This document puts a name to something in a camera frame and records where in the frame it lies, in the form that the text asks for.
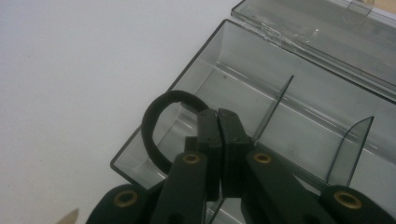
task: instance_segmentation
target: brass insert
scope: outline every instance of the brass insert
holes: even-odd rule
[[[261,163],[270,163],[272,161],[272,158],[270,155],[264,153],[257,153],[256,155],[254,155],[254,160]]]
[[[137,193],[134,190],[125,190],[114,197],[114,204],[118,207],[127,207],[137,201]]]
[[[339,190],[335,192],[334,199],[350,209],[360,209],[362,207],[361,200],[346,191]]]
[[[183,161],[189,164],[197,163],[200,160],[199,156],[194,154],[185,155]]]

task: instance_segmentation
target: plastic compartment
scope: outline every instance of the plastic compartment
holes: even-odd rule
[[[232,21],[221,23],[172,89],[236,112],[257,147],[272,149],[303,181],[316,188],[350,184],[396,217],[394,101]],[[174,104],[160,117],[154,141],[173,159],[184,137],[194,135],[196,116]],[[145,188],[165,178],[148,159],[139,130],[111,166]],[[227,201],[215,223],[243,223]]]

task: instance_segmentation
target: plastic box lid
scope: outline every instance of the plastic box lid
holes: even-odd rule
[[[395,99],[396,21],[374,1],[246,0],[232,15],[273,43]]]

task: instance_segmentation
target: clear plastic box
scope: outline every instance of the clear plastic box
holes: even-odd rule
[[[256,147],[308,189],[350,186],[396,217],[395,22],[350,4],[244,1],[233,9],[244,22],[223,21],[169,90],[236,112]],[[172,160],[195,135],[196,115],[173,104],[153,137]],[[111,167],[147,189],[166,178],[139,129]],[[238,200],[227,199],[214,223],[244,223]]]

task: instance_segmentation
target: white surface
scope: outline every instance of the white surface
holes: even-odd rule
[[[0,1],[0,223],[78,223],[109,167],[238,0]]]

